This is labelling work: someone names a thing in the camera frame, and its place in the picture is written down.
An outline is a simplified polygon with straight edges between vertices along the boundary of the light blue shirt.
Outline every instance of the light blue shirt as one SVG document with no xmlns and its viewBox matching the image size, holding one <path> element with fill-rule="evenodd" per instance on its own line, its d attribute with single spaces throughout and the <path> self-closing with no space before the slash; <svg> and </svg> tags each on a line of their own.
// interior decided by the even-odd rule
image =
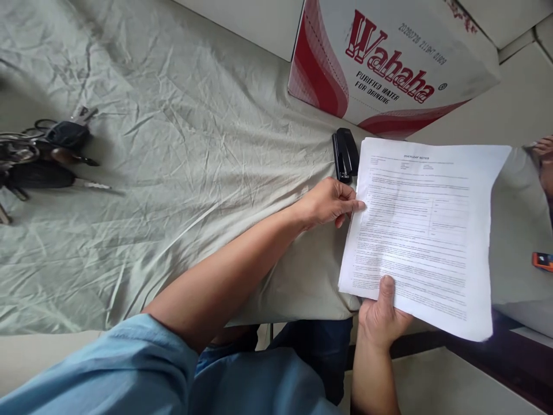
<svg viewBox="0 0 553 415">
<path fill-rule="evenodd" d="M 234 354 L 194 378 L 197 361 L 181 338 L 141 314 L 0 399 L 0 413 L 339 414 L 291 349 Z"/>
</svg>

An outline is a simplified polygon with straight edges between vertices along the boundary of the jeans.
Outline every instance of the jeans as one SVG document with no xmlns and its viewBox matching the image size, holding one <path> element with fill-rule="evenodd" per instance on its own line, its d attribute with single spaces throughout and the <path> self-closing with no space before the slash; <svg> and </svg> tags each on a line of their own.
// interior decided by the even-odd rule
<svg viewBox="0 0 553 415">
<path fill-rule="evenodd" d="M 323 380 L 327 399 L 338 405 L 344 396 L 344 373 L 353 319 L 299 320 L 287 323 L 267 350 L 292 348 Z M 200 355 L 196 374 L 215 361 L 236 353 L 254 352 L 257 345 L 257 327 L 234 342 L 222 346 L 208 346 Z"/>
</svg>

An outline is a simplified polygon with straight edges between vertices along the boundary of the light blue sleeve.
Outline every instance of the light blue sleeve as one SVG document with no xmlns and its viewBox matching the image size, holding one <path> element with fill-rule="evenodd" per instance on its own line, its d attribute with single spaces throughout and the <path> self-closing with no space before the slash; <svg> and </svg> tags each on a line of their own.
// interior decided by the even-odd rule
<svg viewBox="0 0 553 415">
<path fill-rule="evenodd" d="M 198 354 L 147 314 L 0 399 L 1 414 L 186 414 Z"/>
</svg>

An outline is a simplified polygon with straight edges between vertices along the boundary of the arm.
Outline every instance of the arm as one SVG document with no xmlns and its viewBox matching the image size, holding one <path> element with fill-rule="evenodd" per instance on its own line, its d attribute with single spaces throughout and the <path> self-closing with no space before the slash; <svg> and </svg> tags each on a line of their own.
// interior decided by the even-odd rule
<svg viewBox="0 0 553 415">
<path fill-rule="evenodd" d="M 244 304 L 261 279 L 304 230 L 334 221 L 365 204 L 349 186 L 326 178 L 299 202 L 269 216 L 190 268 L 144 310 L 198 353 Z"/>
<path fill-rule="evenodd" d="M 393 293 L 393 278 L 384 276 L 378 301 L 365 300 L 359 310 L 351 386 L 353 414 L 400 414 L 389 349 L 412 316 L 393 307 Z"/>
<path fill-rule="evenodd" d="M 540 183 L 547 196 L 553 198 L 553 135 L 542 138 L 533 149 L 541 161 Z"/>
</svg>

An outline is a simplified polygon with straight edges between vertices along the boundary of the wrinkled sheet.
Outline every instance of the wrinkled sheet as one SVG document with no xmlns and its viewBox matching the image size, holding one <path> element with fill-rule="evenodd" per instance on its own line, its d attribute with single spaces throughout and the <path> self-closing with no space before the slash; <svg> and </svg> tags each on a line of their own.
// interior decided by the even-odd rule
<svg viewBox="0 0 553 415">
<path fill-rule="evenodd" d="M 0 129 L 98 106 L 85 154 L 102 166 L 74 170 L 114 189 L 31 191 L 26 203 L 1 191 L 14 224 L 0 228 L 0 334 L 105 330 L 137 314 L 332 175 L 337 128 L 366 135 L 290 97 L 289 63 L 170 0 L 3 0 L 0 17 Z M 494 196 L 491 277 L 503 303 L 543 299 L 547 285 L 503 276 L 532 272 L 527 248 L 547 251 L 551 239 L 521 152 Z M 359 302 L 337 289 L 346 232 L 301 235 L 233 324 L 350 316 Z M 507 280 L 524 288 L 515 299 Z"/>
</svg>

